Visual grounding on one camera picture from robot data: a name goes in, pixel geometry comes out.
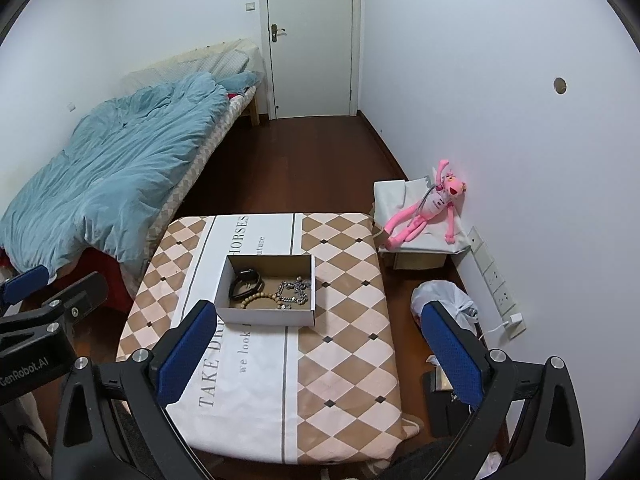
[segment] open box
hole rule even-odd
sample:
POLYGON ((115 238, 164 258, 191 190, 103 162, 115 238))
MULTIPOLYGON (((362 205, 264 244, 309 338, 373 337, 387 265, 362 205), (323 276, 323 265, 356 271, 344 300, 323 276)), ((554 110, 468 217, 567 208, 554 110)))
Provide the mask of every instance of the open box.
MULTIPOLYGON (((291 297, 292 290, 284 290, 291 297)), ((311 254, 232 254, 225 259, 214 304, 225 323, 269 326, 313 326, 316 323, 316 259, 311 254), (270 298, 258 298, 241 307, 242 301, 229 299, 229 287, 243 269, 255 269, 264 281, 263 292, 274 294, 281 282, 297 277, 310 280, 304 304, 287 303, 290 310, 280 310, 270 298)))

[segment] jewelry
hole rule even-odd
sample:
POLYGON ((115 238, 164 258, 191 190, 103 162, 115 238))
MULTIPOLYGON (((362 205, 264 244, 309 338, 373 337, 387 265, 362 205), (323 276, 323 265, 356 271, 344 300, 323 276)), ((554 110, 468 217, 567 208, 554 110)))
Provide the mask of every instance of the jewelry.
POLYGON ((264 289, 264 281, 260 277, 260 274, 255 269, 243 269, 236 275, 236 278, 229 287, 229 299, 234 301, 242 301, 248 297, 251 297, 258 292, 262 292, 264 289), (236 287, 240 284, 252 286, 243 292, 236 294, 236 287))
POLYGON ((276 291, 276 297, 285 303, 305 304, 309 300, 309 296, 303 292, 311 288, 311 280, 303 280, 302 276, 298 276, 295 282, 281 282, 276 291), (293 290, 294 295, 291 298, 285 298, 282 293, 284 289, 293 290))
POLYGON ((248 298, 242 300, 241 308, 246 308, 246 306, 252 301, 259 300, 260 298, 267 298, 268 300, 273 300, 278 305, 280 310, 290 310, 291 306, 286 305, 282 302, 280 298, 278 298, 277 294, 267 294, 266 292, 259 292, 258 294, 252 294, 248 298))

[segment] plush toy head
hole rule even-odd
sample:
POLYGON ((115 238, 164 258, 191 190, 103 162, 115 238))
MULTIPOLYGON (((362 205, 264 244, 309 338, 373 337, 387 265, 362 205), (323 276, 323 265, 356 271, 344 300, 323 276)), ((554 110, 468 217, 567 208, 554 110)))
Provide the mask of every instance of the plush toy head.
POLYGON ((449 173, 447 173, 447 176, 445 177, 444 182, 442 184, 444 186, 444 189, 451 196, 458 196, 463 194, 466 191, 466 184, 461 180, 459 180, 458 178, 456 178, 453 175, 453 173, 451 173, 450 171, 449 173))

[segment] door frame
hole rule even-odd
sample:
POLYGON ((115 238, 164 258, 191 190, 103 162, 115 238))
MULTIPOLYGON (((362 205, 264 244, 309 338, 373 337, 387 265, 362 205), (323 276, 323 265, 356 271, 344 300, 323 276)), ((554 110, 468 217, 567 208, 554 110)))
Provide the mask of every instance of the door frame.
MULTIPOLYGON (((266 70, 266 93, 269 118, 275 119, 276 105, 273 95, 273 69, 271 67, 271 33, 269 30, 268 0, 260 3, 260 37, 262 38, 262 58, 266 70)), ((358 111, 358 84, 360 82, 360 27, 361 0, 351 0, 351 101, 349 113, 354 116, 358 111)))

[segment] silver bolt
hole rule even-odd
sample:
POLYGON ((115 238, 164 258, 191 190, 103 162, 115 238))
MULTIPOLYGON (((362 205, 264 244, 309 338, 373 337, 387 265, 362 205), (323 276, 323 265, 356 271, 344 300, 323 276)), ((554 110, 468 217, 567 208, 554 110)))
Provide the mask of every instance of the silver bolt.
POLYGON ((89 364, 89 359, 87 359, 86 357, 79 357, 78 359, 76 359, 76 362, 74 363, 74 367, 77 370, 82 370, 88 364, 89 364))
POLYGON ((558 370, 562 370, 564 368, 564 361, 561 358, 553 356, 551 358, 551 365, 553 368, 557 368, 558 370))
POLYGON ((500 349, 491 350, 489 352, 489 357, 497 363, 502 363, 507 360, 507 354, 500 349))
POLYGON ((146 361, 146 359, 149 357, 149 350, 147 350, 146 348, 141 348, 133 352, 131 357, 133 357, 133 360, 135 362, 141 363, 142 361, 146 361))

